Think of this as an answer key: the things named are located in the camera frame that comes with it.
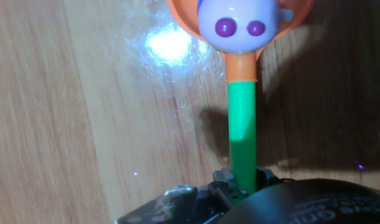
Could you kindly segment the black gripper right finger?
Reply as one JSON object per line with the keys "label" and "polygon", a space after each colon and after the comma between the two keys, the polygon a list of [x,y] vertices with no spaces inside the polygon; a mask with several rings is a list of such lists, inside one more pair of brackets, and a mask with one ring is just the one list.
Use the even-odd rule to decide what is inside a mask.
{"label": "black gripper right finger", "polygon": [[282,183],[270,169],[256,167],[256,186],[257,187],[270,187]]}

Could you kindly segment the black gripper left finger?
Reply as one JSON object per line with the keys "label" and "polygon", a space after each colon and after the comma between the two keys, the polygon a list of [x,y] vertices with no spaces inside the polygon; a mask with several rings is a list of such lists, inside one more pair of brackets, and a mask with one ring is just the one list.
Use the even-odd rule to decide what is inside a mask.
{"label": "black gripper left finger", "polygon": [[248,196],[225,167],[213,182],[179,185],[114,221],[115,224],[216,224]]}

